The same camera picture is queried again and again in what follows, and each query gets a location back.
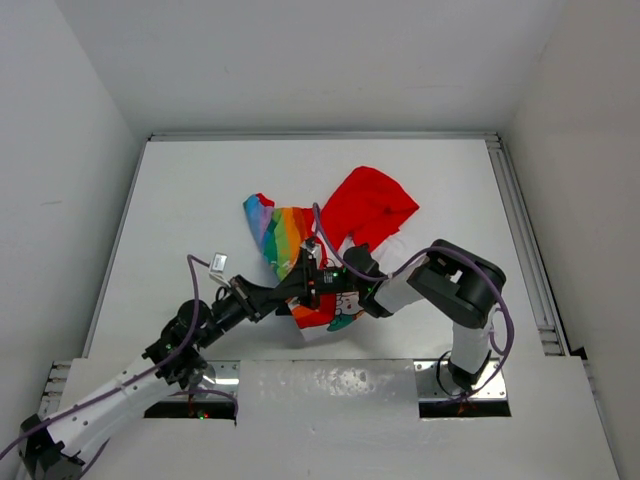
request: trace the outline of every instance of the white surface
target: white surface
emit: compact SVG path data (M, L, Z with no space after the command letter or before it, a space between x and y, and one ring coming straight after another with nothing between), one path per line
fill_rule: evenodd
M138 146L53 0L0 2L0 111L4 448L82 351Z
M63 403L123 366L75 360ZM507 369L512 417L425 421L408 361L242 362L237 427L139 420L86 478L616 479L580 360Z
M120 238L89 351L133 358L153 343L192 297L185 257L229 255L225 274L275 284L249 232L242 202L263 192L276 206L322 205L359 165L395 178L421 206L403 226L409 252L445 238L499 265L516 322L512 355L542 347L482 140L286 140L149 143ZM217 284L198 268L208 302ZM504 341L502 321L499 341ZM450 349L452 322L427 301L391 318L358 319L304 342L291 317L245 321L212 345L210 359L437 358Z
M563 0L57 0L138 134L496 129Z
M508 135L571 346L587 350L629 479L640 478L629 415L640 395L638 25L637 1L570 1Z

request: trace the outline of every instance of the fabric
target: fabric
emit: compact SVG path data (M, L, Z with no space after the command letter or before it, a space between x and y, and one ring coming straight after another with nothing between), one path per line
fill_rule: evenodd
M302 242L313 235L313 211L301 207L276 208L275 203L261 193L251 195L243 206L259 250L282 280L295 265ZM384 267L389 262L382 257L387 256L395 263L399 254L397 247L390 248L398 242L390 241L389 237L397 233L418 208L395 180L374 168L358 167L331 196L321 215L334 246L342 246L343 251L346 245L366 243ZM328 264L328 258L321 245L320 267L323 268ZM376 250L385 255L376 255ZM323 295L316 310L291 299L289 309L307 339L340 330L363 314L357 293Z
M336 247L350 235L375 250L420 208L398 182L371 167L358 167L322 209L322 225Z
M251 235L278 280L282 280L295 265L302 242L313 234L313 211L275 208L275 203L261 193L251 195L243 206Z

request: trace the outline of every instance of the gray wall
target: gray wall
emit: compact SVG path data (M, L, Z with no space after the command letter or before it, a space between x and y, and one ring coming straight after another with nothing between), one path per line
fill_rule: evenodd
M53 0L0 3L0 112L4 448L82 352L139 146Z
M57 0L135 132L496 129L563 0Z
M568 2L507 141L621 471L640 478L640 2Z

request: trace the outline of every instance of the purple cable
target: purple cable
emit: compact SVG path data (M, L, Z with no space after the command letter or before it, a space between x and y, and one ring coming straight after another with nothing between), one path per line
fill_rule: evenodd
M383 281L383 280L388 280L390 278L393 278L396 275L398 275L401 272L403 272L409 265L411 265L413 262L415 262L418 258L420 258L420 257L422 257L422 256L424 256L424 255L426 255L428 253L431 253L431 252L444 253L445 255L448 255L450 257L455 258L456 260L458 260L459 262L463 263L464 265L469 267L471 270L473 270L474 273L476 273L487 284L487 286L489 287L489 290L491 290L491 293L492 293L493 297L496 299L496 302L498 302L498 305L500 306L500 311L504 315L504 321L505 321L505 324L506 324L506 327L507 327L507 341L506 341L506 345L504 347L504 350L496 349L496 352L502 354L502 359L498 363L497 368L493 371L493 373L489 376L487 381L484 382L484 384L480 388L477 388L475 390L471 390L469 392L465 392L462 395L460 395L460 396L458 396L456 398L453 398L451 400L447 400L447 401L441 402L440 405L446 405L448 403L460 402L460 401L462 401L462 400L464 400L464 399L466 399L466 398L468 398L468 397L470 397L472 395L475 395L480 390L482 390L489 382L491 382L491 380L493 380L496 377L496 375L498 375L498 373L502 370L502 367L504 366L504 363L506 362L507 358L509 357L509 354L511 353L511 349L513 348L513 341L515 339L516 329L515 329L515 325L513 323L513 319L511 318L511 314L509 313L509 308L507 307L507 304L505 303L504 298L502 298L502 294L496 288L496 286L491 281L491 279L487 276L487 274L484 273L482 271L482 269L480 269L480 267L478 267L475 263L473 263L467 257L462 255L461 253L456 252L455 250L451 250L451 249L446 248L446 247L427 247L427 248L423 248L422 250L416 252L411 258L409 258L409 260L407 260L404 264L402 264L400 266L400 268L398 268L395 272L393 272L393 273L391 273L389 275L382 276L382 277L371 277L369 275L364 275L363 273L360 273L358 270L353 268L351 265L348 265L347 263L345 263L344 259L340 256L340 254L338 253L336 248L329 241L327 233L325 232L324 227L322 226L322 220L320 218L320 206L317 203L313 204L313 216L314 216L315 221L316 221L316 228L320 232L320 235L322 236L322 238L324 238L324 241L327 244L327 248L329 249L329 251L331 253L333 253L333 255L336 257L336 259L342 265L344 265L347 270L349 270L354 275L362 278L363 280L367 280L369 282L380 282L380 281ZM495 340L493 340L491 342L491 346L495 348Z
M193 332L196 329L196 324L198 323L198 309L200 307L200 296L199 296L199 290L198 290L198 277L196 276L196 271L195 271L195 268L193 267L194 262L195 263L199 263L200 265L203 265L205 267L209 267L209 264L207 262L205 262L203 260L200 260L199 258L197 258L197 257L195 257L193 255L187 255L187 263L189 264L189 271L191 273L191 281L193 282L193 299L194 299L195 303L194 303L194 307L193 307L193 318L191 319L191 324L189 325L189 330L187 331L186 336L182 340L182 343L180 343L180 345L178 345L173 350L173 352L171 352L171 354L169 356L167 356L167 358L165 358L164 360L160 361L159 363L157 363L153 367L148 368L147 370L143 371L142 373L140 373L138 375L134 375L133 377L131 377L126 382L123 382L122 386L128 387L129 385L131 385L132 383L135 383L136 381L140 380L141 378L146 377L147 375L150 375L151 373L161 369L164 365L169 363L176 356L180 355L182 350L184 350L184 348L187 346L187 344L191 340L191 337L193 336ZM63 418L66 418L66 417L68 417L70 415L73 415L74 413L76 413L76 412L78 412L80 410L83 410L83 409L85 409L87 407L95 405L96 403L101 402L102 400L105 400L105 399L111 397L112 395L115 395L116 393L118 393L120 391L121 391L120 387L113 388L112 390L109 390L109 391L107 391L107 392L105 392L105 393L103 393L101 395L98 395L97 397L94 397L91 400L87 400L84 403L76 405L75 407L67 410L66 412L60 413L60 414L56 415L55 417L49 417L49 418L43 420L42 423L40 423L39 425L27 430L26 432L21 434L18 438L16 438L13 442L11 442L9 445L7 445L7 447L4 450L2 450L2 452L0 452L0 461L2 461L4 459L4 457L6 457L11 450L13 450L16 446L18 446L20 444L20 442L22 442L23 440L29 438L34 433L39 432L40 430L43 430L43 429L47 428L52 423L57 422L59 420L62 420Z

